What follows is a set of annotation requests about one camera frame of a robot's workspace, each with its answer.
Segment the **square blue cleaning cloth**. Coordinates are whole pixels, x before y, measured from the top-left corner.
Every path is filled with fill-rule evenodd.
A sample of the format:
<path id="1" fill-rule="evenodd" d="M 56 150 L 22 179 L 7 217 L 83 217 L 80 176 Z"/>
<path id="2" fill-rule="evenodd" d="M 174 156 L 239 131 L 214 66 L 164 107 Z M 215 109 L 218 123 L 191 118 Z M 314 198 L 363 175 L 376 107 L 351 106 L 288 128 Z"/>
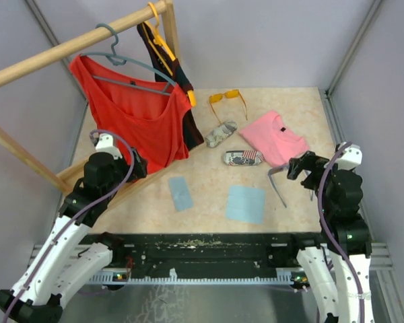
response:
<path id="1" fill-rule="evenodd" d="M 226 218 L 251 224 L 262 224 L 265 191 L 260 188 L 233 185 L 229 187 Z"/>

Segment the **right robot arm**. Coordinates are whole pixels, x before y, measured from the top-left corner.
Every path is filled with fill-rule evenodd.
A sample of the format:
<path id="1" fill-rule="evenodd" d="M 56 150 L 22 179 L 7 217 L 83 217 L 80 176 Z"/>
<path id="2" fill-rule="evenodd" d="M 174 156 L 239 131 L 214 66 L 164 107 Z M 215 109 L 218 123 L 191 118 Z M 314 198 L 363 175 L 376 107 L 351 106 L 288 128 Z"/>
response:
<path id="1" fill-rule="evenodd" d="M 289 161 L 287 177 L 302 181 L 317 198 L 322 247 L 318 238 L 297 240 L 287 250 L 288 260 L 301 266 L 318 309 L 319 322 L 373 322 L 370 290 L 372 240 L 360 215 L 362 178 L 355 168 L 362 160 L 355 147 L 339 149 L 333 159 L 307 151 Z"/>

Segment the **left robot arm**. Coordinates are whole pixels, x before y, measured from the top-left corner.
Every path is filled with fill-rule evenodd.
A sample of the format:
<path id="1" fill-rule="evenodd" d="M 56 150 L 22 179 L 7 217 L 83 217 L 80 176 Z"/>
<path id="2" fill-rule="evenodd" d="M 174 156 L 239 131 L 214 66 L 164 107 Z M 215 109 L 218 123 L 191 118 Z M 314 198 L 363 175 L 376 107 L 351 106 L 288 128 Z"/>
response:
<path id="1" fill-rule="evenodd" d="M 119 188 L 147 176 L 147 161 L 136 149 L 131 161 L 96 152 L 83 167 L 73 190 L 65 197 L 59 215 L 32 264 L 11 289 L 0 290 L 4 320 L 58 322 L 69 300 L 98 271 L 118 267 L 127 258 L 123 239 L 104 232 L 71 265 L 70 254 L 107 210 Z"/>

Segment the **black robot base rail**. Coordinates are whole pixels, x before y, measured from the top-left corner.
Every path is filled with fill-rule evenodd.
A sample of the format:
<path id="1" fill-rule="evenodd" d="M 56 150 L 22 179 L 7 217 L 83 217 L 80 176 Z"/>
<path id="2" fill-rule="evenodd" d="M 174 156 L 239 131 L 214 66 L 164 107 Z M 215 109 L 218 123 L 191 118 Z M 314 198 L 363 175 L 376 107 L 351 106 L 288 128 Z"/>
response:
<path id="1" fill-rule="evenodd" d="M 316 260 L 330 250 L 317 233 L 296 234 L 89 234 L 51 252 L 34 278 L 49 293 L 84 285 L 291 285 L 308 281 L 297 259 L 316 246 Z"/>

